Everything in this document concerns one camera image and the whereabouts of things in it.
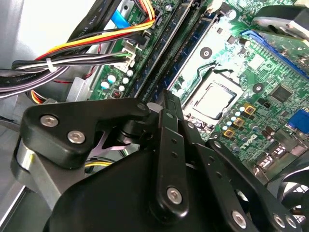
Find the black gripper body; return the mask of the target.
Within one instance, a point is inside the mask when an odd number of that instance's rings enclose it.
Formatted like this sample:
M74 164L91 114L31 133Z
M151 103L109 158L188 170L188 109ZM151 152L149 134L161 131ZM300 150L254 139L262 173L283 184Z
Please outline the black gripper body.
M215 232L214 206L196 167L185 166L182 202L158 202L154 156L138 152L74 184L57 201L46 232Z

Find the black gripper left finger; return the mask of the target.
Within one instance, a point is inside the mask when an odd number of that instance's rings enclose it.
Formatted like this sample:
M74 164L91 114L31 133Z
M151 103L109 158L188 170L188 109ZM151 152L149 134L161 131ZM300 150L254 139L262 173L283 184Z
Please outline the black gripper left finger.
M122 98L33 106L22 118L16 161L53 211L74 184L150 153L158 202L172 209L187 189L175 97L164 91L160 103L149 105Z

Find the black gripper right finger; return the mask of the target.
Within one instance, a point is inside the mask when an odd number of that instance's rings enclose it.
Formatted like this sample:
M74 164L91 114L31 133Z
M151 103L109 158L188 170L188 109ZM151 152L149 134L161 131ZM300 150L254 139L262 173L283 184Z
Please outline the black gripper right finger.
M300 232L292 214L218 140L204 142L184 119L174 98L186 157L205 181L211 206L207 212L217 232Z

